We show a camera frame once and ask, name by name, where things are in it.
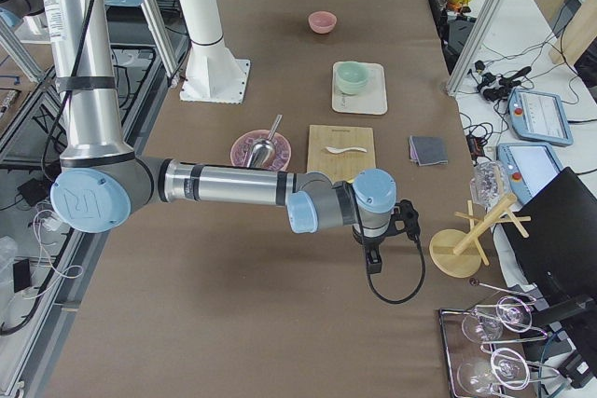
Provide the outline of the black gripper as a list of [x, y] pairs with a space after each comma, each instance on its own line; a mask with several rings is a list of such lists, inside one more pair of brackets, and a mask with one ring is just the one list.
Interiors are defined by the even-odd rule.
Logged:
[[353, 226], [353, 236], [357, 243], [364, 247], [367, 274], [379, 274], [382, 272], [382, 256], [380, 245], [386, 236], [381, 234], [375, 237], [368, 237], [361, 234], [357, 225]]

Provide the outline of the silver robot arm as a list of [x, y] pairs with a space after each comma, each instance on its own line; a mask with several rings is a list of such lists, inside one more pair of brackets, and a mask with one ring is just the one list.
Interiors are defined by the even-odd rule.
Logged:
[[332, 183], [321, 173], [139, 157], [121, 129], [104, 6], [110, 0], [42, 1], [67, 139], [50, 200], [65, 223], [101, 233], [148, 203], [178, 199], [283, 206], [297, 233], [350, 226], [368, 271], [380, 270], [380, 244], [397, 234], [396, 183], [387, 172], [369, 169], [352, 182]]

